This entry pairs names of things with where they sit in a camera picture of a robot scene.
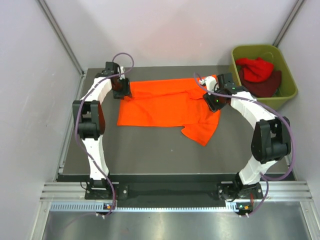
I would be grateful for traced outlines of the orange t shirt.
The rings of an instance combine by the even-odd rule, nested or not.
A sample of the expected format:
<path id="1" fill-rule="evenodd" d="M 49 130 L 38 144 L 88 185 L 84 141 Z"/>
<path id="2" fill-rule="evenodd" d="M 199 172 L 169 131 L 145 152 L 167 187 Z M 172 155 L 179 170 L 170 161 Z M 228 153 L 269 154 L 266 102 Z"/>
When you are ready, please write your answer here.
<path id="1" fill-rule="evenodd" d="M 135 81 L 132 96 L 119 105 L 118 126 L 180 127 L 187 138 L 206 146 L 218 128 L 220 111 L 212 112 L 206 93 L 192 78 Z"/>

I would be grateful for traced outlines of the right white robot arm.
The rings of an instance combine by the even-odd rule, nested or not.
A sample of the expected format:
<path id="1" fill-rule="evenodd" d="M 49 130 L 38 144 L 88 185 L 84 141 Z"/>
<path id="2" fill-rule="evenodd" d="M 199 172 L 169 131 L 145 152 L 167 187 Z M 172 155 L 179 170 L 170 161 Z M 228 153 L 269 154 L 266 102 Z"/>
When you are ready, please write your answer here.
<path id="1" fill-rule="evenodd" d="M 229 105 L 247 120 L 253 129 L 251 157 L 231 184 L 219 184 L 220 199 L 234 201 L 248 198 L 259 190 L 259 182 L 270 167 L 292 150 L 290 122 L 272 108 L 258 102 L 243 86 L 237 86 L 231 73 L 200 78 L 197 84 L 205 90 L 203 99 L 212 112 Z"/>

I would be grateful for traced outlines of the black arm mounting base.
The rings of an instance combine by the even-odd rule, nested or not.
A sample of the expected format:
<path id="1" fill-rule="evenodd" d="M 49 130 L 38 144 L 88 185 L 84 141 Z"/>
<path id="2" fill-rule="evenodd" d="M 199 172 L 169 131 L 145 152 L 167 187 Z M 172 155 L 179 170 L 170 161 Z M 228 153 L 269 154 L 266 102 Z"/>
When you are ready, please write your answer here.
<path id="1" fill-rule="evenodd" d="M 243 185 L 235 173 L 111 174 L 86 182 L 86 200 L 116 200 L 120 208 L 223 207 L 225 201 L 252 203 L 263 197 L 260 183 Z"/>

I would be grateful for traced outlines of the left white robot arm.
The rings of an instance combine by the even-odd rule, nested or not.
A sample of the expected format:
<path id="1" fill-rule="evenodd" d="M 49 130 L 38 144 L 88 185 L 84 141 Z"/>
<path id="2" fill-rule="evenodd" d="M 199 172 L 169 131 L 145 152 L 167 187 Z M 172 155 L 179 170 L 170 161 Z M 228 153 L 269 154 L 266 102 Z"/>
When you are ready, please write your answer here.
<path id="1" fill-rule="evenodd" d="M 108 183 L 109 169 L 103 149 L 103 136 L 106 121 L 102 103 L 108 93 L 114 99 L 132 97 L 130 80 L 125 77 L 125 69 L 113 61 L 107 61 L 102 72 L 98 73 L 88 92 L 72 103 L 74 137 L 87 154 L 90 174 L 87 191 L 96 190 L 102 198 L 109 198 L 114 191 Z"/>

